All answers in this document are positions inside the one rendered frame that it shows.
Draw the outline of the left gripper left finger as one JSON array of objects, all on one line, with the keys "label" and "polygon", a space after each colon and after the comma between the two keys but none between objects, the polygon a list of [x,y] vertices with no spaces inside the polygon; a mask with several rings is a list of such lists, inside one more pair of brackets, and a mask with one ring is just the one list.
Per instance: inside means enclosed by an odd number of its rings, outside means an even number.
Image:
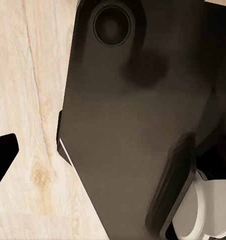
[{"label": "left gripper left finger", "polygon": [[0,136],[0,182],[19,153],[19,144],[15,133]]}]

